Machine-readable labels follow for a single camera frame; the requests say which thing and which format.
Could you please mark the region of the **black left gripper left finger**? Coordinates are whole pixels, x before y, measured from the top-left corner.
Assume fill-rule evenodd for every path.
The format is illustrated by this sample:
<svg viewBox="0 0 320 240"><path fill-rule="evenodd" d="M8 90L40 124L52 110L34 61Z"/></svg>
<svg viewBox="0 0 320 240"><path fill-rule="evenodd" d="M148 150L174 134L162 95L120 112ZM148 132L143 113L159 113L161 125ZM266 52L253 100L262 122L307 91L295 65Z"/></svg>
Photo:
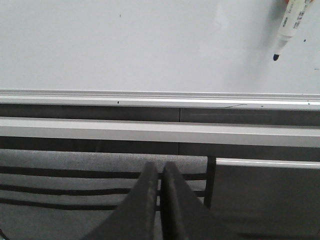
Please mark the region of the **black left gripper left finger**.
<svg viewBox="0 0 320 240"><path fill-rule="evenodd" d="M145 164L134 187L117 209L87 240L152 240L158 191L158 171L154 163Z"/></svg>

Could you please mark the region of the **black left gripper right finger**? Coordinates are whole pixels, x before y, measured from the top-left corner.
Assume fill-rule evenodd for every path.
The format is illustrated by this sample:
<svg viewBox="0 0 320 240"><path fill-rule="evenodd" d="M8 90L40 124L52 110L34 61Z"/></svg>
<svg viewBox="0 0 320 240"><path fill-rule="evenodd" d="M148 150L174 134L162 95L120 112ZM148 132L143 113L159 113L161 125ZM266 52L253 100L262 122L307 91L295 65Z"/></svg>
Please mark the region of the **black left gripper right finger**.
<svg viewBox="0 0 320 240"><path fill-rule="evenodd" d="M164 240L239 240L190 189L174 162L167 162L160 187Z"/></svg>

